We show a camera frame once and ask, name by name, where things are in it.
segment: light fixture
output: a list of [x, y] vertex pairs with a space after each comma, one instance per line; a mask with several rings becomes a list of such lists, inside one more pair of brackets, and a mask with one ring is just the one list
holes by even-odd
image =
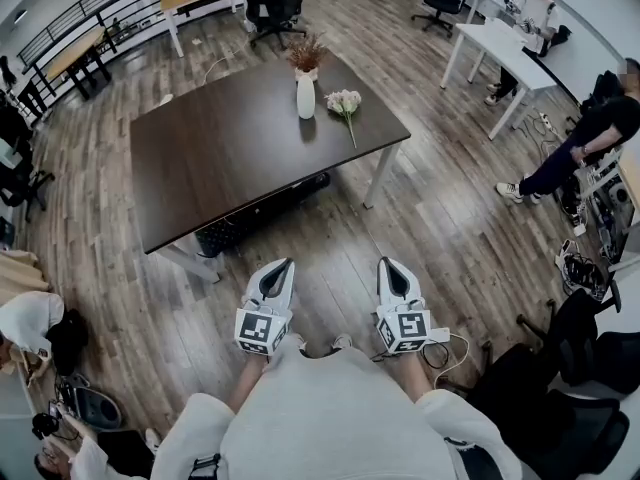
[[25, 14], [27, 14], [26, 9], [20, 9], [17, 13], [16, 13], [16, 17], [13, 19], [13, 24], [17, 25], [18, 22], [24, 18]]

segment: vase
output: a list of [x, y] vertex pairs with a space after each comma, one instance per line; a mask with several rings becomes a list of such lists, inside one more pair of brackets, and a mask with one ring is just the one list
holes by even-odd
[[302, 75], [307, 75], [309, 78], [311, 78], [312, 82], [315, 82], [318, 79], [318, 68], [313, 68], [311, 71], [302, 71], [296, 68], [295, 72], [296, 72], [296, 82], [300, 80], [300, 77]]
[[298, 80], [298, 115], [301, 119], [311, 119], [316, 109], [316, 93], [309, 75], [303, 74]]

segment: blue pants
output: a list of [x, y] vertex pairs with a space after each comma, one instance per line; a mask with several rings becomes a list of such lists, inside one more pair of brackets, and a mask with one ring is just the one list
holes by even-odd
[[578, 164], [571, 158], [571, 148], [579, 147], [572, 134], [549, 158], [528, 178], [520, 182], [520, 194], [551, 194], [562, 185], [577, 169]]

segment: white cable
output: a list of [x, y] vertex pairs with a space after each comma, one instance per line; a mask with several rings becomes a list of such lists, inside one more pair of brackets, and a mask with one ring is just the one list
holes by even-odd
[[450, 366], [449, 368], [442, 370], [438, 375], [436, 375], [436, 379], [433, 381], [433, 388], [436, 389], [438, 387], [438, 379], [440, 377], [442, 377], [445, 373], [450, 372], [451, 370], [453, 370], [454, 368], [457, 368], [458, 366], [460, 366], [462, 363], [465, 362], [465, 360], [467, 359], [467, 356], [469, 355], [469, 348], [471, 348], [471, 345], [469, 345], [469, 340], [467, 340], [467, 338], [460, 336], [458, 334], [453, 334], [451, 333], [451, 336], [455, 336], [456, 338], [461, 339], [462, 341], [464, 341], [467, 344], [467, 350], [464, 353], [464, 357], [458, 361], [456, 364], [454, 364], [453, 366]]
[[236, 53], [240, 53], [242, 50], [244, 50], [247, 47], [247, 43], [248, 42], [249, 42], [249, 38], [247, 38], [247, 40], [244, 42], [244, 44], [240, 48], [238, 48], [235, 52], [231, 53], [230, 55], [227, 55], [226, 57], [222, 57], [221, 59], [218, 59], [213, 64], [211, 64], [211, 67], [204, 74], [204, 77], [202, 79], [202, 85], [207, 83], [207, 76], [209, 76], [209, 73], [211, 73], [211, 70], [214, 68], [214, 66], [218, 62], [222, 62], [223, 60], [229, 60], [231, 57], [235, 56]]

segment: black t-shirt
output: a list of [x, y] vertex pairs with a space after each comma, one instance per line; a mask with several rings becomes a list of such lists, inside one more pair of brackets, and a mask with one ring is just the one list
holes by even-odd
[[573, 130], [573, 138], [579, 146], [586, 146], [602, 132], [614, 125], [622, 137], [612, 146], [596, 151], [586, 159], [591, 164], [600, 160], [613, 147], [632, 138], [640, 129], [640, 102], [630, 96], [611, 98], [603, 105], [587, 111]]

